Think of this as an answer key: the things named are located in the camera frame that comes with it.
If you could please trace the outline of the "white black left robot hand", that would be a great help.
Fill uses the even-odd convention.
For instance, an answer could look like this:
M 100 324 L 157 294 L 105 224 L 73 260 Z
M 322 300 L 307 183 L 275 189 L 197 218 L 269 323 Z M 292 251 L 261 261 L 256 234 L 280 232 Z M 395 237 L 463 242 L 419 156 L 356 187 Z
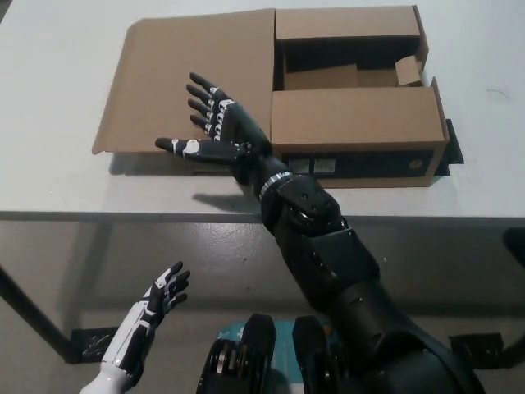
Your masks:
M 187 299 L 190 271 L 183 267 L 181 261 L 169 267 L 133 304 L 103 356 L 104 363 L 122 370 L 133 385 L 142 376 L 157 328 Z

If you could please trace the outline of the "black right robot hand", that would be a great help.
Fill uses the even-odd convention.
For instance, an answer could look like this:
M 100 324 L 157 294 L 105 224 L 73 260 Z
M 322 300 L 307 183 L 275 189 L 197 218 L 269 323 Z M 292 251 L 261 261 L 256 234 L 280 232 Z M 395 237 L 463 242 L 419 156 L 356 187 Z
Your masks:
M 229 168 L 242 186 L 262 195 L 271 184 L 291 176 L 291 171 L 273 153 L 272 144 L 244 107 L 218 85 L 191 72 L 186 86 L 192 95 L 189 117 L 203 131 L 203 139 L 159 137 L 155 146 L 177 157 L 197 163 Z

